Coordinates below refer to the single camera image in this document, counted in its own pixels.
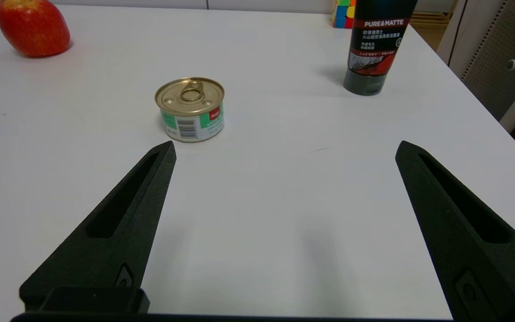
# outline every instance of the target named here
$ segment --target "red label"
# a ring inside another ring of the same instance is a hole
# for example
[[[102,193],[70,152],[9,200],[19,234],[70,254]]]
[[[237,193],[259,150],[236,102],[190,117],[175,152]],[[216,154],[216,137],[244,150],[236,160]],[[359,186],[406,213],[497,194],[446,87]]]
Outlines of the red label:
[[[220,106],[218,106],[210,111],[210,120],[214,120],[218,116],[220,116]]]

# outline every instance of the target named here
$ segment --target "pull tab ring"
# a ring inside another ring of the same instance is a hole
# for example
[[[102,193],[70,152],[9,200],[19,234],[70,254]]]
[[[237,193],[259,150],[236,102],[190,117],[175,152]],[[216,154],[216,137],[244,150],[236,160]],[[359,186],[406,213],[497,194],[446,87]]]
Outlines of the pull tab ring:
[[[204,86],[200,81],[191,81],[184,86],[184,89],[180,92],[180,98],[188,102],[194,102],[202,100],[204,98]]]

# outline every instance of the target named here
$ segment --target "rubik's cube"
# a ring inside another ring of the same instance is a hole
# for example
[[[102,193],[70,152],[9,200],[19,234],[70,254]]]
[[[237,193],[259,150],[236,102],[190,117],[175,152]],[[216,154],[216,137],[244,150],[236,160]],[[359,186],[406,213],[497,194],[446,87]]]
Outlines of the rubik's cube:
[[[356,0],[335,0],[331,25],[335,28],[353,27],[353,17],[355,17]]]

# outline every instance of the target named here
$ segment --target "tube cap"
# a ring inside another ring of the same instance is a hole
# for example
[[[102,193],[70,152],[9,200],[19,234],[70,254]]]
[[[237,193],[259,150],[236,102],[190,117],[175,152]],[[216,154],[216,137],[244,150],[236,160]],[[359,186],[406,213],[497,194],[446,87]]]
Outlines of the tube cap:
[[[343,86],[345,86],[345,88],[351,93],[363,96],[372,96],[380,93],[380,90],[383,89],[384,80],[386,78],[387,75],[359,75],[347,68]]]

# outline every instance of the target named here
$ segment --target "floor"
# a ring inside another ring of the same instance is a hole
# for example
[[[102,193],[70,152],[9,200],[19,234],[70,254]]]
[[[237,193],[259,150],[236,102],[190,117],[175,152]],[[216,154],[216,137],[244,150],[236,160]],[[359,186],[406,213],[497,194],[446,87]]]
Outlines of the floor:
[[[450,20],[441,13],[415,13],[411,25],[434,50],[438,48]],[[515,139],[515,129],[511,136]]]

